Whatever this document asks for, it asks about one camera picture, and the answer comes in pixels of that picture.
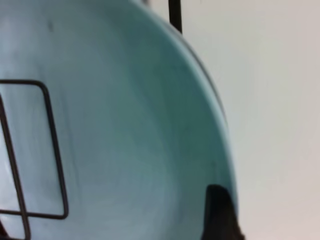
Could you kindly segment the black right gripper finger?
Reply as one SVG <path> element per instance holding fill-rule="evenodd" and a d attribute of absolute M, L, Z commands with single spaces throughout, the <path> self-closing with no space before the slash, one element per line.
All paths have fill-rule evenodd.
<path fill-rule="evenodd" d="M 202 240 L 244 240 L 232 198 L 226 188 L 206 188 Z"/>

